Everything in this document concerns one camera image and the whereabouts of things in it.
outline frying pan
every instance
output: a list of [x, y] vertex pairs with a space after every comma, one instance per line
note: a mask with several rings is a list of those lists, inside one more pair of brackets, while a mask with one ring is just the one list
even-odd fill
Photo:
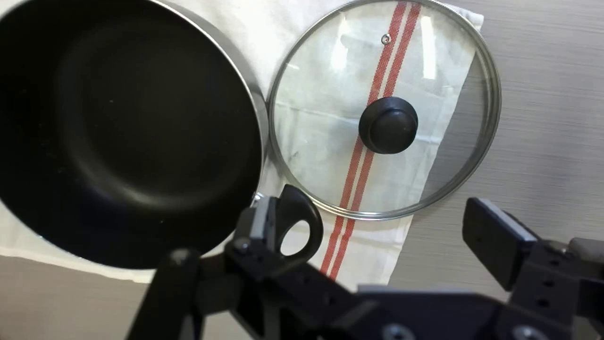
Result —
[[85, 258], [208, 251], [253, 200], [265, 103], [206, 20], [148, 0], [31, 0], [0, 20], [0, 198]]

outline lid knob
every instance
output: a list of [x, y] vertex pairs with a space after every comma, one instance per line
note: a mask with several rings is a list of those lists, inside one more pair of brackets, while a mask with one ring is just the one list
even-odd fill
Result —
[[359, 135], [374, 152], [401, 152], [414, 143], [416, 134], [418, 113], [408, 100], [399, 96], [372, 101], [359, 120]]

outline metal rim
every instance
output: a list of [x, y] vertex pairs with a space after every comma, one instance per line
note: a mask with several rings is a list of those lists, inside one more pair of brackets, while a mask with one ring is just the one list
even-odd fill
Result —
[[321, 200], [319, 196], [316, 196], [312, 190], [308, 190], [299, 179], [297, 175], [289, 169], [284, 152], [280, 149], [280, 141], [276, 137], [276, 126], [274, 126], [274, 103], [276, 103], [276, 94], [280, 88], [280, 81], [287, 69], [289, 60], [297, 54], [299, 47], [316, 32], [319, 30], [327, 20], [335, 18], [338, 13], [346, 11], [346, 9], [353, 9], [353, 7], [361, 7], [367, 3], [378, 3], [378, 1], [399, 1], [399, 0], [370, 0], [370, 1], [351, 1], [346, 3], [342, 7], [338, 7], [336, 11], [329, 13], [327, 16], [323, 16], [321, 20], [318, 20], [289, 50], [289, 54], [284, 58], [274, 81], [272, 81], [272, 88], [268, 94], [268, 126], [270, 126], [270, 151], [272, 156], [276, 160], [278, 169], [287, 177], [287, 181], [295, 183], [297, 186], [301, 186], [321, 209], [335, 213], [335, 215], [342, 215], [348, 219], [359, 219], [359, 220], [384, 220], [384, 219], [397, 219], [397, 217], [404, 217], [404, 215], [412, 215], [419, 209], [425, 209], [429, 205], [433, 205], [435, 202], [453, 194], [474, 171], [476, 168], [482, 164], [484, 156], [487, 154], [493, 139], [495, 139], [495, 132], [499, 126], [499, 118], [501, 118], [501, 100], [502, 100], [502, 90], [501, 90], [501, 77], [495, 66], [495, 60], [486, 45], [486, 41], [482, 39], [482, 35], [474, 30], [474, 26], [470, 26], [467, 22], [467, 18], [463, 18], [461, 15], [457, 15], [453, 9], [438, 3], [438, 1], [431, 1], [431, 0], [404, 0], [404, 1], [416, 1], [423, 7], [431, 7], [442, 15], [446, 15], [448, 18], [452, 18], [465, 33], [469, 33], [472, 37], [472, 41], [476, 43], [476, 60], [482, 64], [482, 69], [487, 71], [491, 77], [486, 81], [487, 83], [487, 117], [484, 120], [482, 132], [478, 135], [478, 139], [482, 139], [482, 143], [478, 143], [470, 154], [470, 158], [467, 160], [467, 164], [444, 185], [440, 186], [435, 194], [421, 198], [418, 203], [401, 207], [401, 209], [389, 209], [389, 211], [353, 211], [342, 205], [333, 205], [325, 200]]

